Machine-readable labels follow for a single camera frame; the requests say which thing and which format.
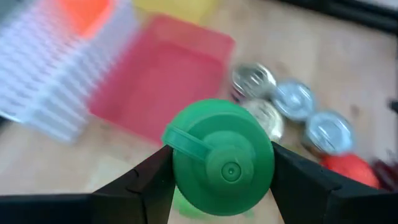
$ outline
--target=green plastic bottle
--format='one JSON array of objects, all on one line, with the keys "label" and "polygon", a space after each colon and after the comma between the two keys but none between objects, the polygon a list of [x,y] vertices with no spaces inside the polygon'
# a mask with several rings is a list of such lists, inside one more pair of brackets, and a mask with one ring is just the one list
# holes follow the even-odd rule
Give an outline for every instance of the green plastic bottle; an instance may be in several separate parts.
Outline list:
[{"label": "green plastic bottle", "polygon": [[182,195],[212,215],[237,215],[255,206],[274,175],[271,141],[244,108],[226,100],[198,101],[167,126],[173,169]]}]

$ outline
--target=red plastic container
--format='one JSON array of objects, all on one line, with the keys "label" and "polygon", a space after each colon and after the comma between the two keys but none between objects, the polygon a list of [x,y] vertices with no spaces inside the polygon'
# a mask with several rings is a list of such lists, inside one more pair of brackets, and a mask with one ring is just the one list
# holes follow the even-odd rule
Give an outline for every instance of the red plastic container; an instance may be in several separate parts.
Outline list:
[{"label": "red plastic container", "polygon": [[156,16],[99,86],[90,110],[161,143],[180,110],[217,96],[233,46],[227,35]]},{"label": "red plastic container", "polygon": [[325,156],[321,165],[336,173],[378,189],[380,183],[371,166],[355,154]]}]

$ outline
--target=tin can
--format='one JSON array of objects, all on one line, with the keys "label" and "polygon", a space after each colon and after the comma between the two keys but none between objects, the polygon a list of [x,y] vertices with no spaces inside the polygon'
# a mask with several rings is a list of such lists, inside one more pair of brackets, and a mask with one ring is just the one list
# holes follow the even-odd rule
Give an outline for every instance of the tin can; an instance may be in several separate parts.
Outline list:
[{"label": "tin can", "polygon": [[302,144],[316,156],[340,155],[352,150],[354,131],[342,115],[322,111],[307,120]]},{"label": "tin can", "polygon": [[282,115],[295,122],[306,121],[316,108],[309,87],[293,80],[278,84],[272,94],[272,103]]},{"label": "tin can", "polygon": [[236,101],[244,98],[270,97],[276,86],[271,72],[259,63],[242,64],[232,71],[232,97]]},{"label": "tin can", "polygon": [[263,99],[251,99],[242,104],[259,122],[271,141],[279,142],[284,133],[282,115]]}]

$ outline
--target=red object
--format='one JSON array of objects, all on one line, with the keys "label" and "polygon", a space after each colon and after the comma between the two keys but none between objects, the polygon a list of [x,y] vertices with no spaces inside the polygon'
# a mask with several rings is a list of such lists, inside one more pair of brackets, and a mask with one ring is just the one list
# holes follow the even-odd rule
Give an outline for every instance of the red object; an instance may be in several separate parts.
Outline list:
[{"label": "red object", "polygon": [[156,16],[99,86],[90,110],[161,143],[180,110],[217,96],[233,46],[227,35]]},{"label": "red object", "polygon": [[374,175],[370,165],[354,154],[325,156],[320,164],[362,184],[377,189],[379,188],[379,181]]}]

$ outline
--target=wooden table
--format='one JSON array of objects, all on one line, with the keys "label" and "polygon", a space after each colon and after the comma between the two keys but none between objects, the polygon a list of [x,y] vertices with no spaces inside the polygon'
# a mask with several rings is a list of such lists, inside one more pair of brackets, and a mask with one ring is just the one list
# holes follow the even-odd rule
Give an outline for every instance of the wooden table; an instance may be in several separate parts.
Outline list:
[{"label": "wooden table", "polygon": [[[365,159],[396,150],[397,121],[386,107],[396,98],[395,37],[312,11],[267,0],[224,0],[209,27],[236,41],[231,66],[260,62],[276,79],[296,78],[315,92],[320,109],[344,115],[356,131],[355,151]],[[220,97],[228,95],[228,80]],[[288,124],[282,144],[305,157],[301,127]],[[0,135],[0,193],[92,192],[154,153],[159,146],[93,118],[75,146],[11,124]],[[173,211],[170,223],[196,223]],[[214,223],[283,223],[271,194],[254,218]]]}]

